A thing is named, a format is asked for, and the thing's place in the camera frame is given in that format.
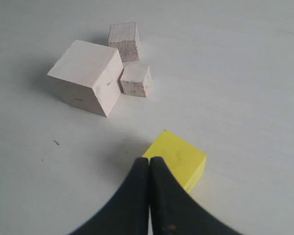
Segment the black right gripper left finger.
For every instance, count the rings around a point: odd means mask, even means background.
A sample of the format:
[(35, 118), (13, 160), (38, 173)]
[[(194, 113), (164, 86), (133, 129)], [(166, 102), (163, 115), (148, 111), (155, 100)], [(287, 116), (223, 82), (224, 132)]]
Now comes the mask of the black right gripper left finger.
[(148, 234), (149, 162), (136, 158), (125, 180), (110, 200), (73, 235)]

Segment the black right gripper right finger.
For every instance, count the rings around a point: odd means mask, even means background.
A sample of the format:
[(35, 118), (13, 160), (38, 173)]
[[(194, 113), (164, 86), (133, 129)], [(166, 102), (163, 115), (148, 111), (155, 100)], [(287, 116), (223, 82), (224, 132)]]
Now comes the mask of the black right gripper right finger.
[(154, 235), (238, 235), (201, 207), (161, 157), (150, 159), (149, 205)]

